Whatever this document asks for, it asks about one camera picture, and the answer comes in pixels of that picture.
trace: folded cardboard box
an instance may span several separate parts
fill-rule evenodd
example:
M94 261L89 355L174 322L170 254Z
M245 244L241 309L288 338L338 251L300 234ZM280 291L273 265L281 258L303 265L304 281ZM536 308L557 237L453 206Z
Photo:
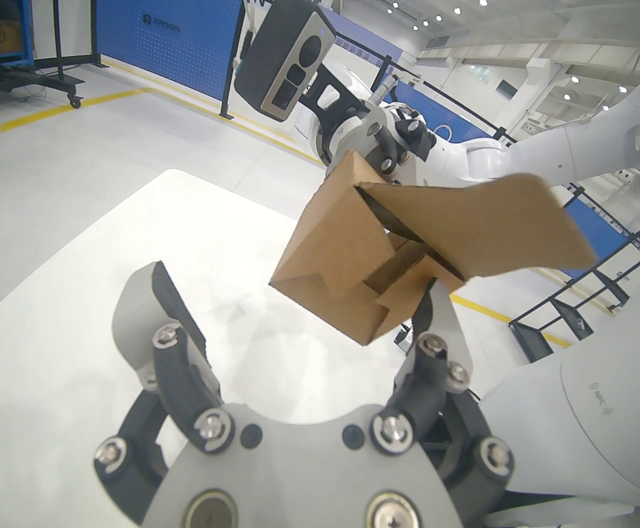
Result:
M18 53L21 50L20 22L0 20L0 53Z
M473 276L594 263L534 175L398 186L347 152L307 204L270 284L366 345L409 319L434 277L453 292Z

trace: nfc logo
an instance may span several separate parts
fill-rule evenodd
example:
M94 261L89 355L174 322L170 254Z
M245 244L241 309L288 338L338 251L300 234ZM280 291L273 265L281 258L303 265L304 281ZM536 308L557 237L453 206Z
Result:
M607 405L604 396L600 392L600 384L592 383L590 384L589 388L593 391L595 397L598 399L598 403L602 407L602 414L611 414L613 412L613 409Z

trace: cardboard flap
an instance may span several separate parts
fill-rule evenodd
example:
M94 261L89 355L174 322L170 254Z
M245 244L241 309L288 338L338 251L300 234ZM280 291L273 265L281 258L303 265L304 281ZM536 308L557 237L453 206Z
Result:
M462 189L360 187L465 278L520 268L588 268L595 254L545 182L515 174Z
M435 260L427 256L423 257L376 299L376 303L387 308L389 312L378 328L374 339L393 330L414 314L429 281L434 277L442 280L449 291L455 291L463 285L460 279L448 272Z
M343 298L333 297L319 275L269 283L279 292L361 345L367 345L387 317L388 310L376 304L378 294L362 282Z
M354 187L363 173L382 179L361 157L348 154L307 204L272 281L317 273L341 297L394 256L392 242ZM338 248L349 248L349 254Z

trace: window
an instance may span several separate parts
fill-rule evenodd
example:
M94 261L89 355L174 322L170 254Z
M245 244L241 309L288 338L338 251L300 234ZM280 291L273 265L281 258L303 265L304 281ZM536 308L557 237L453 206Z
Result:
M513 96L516 95L518 88L515 86L511 86L507 81L502 80L498 87L495 89L501 96L506 97L507 99L513 99Z

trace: joyson logo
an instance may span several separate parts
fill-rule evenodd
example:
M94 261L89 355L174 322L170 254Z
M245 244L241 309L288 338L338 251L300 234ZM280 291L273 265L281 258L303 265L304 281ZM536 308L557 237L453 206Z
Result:
M180 26L176 26L171 22L167 22L166 20L159 19L157 17L152 17L147 13L142 15L142 21L148 26L151 26L153 24L155 26L162 26L163 28L169 29L170 31L175 31L176 33L180 33Z

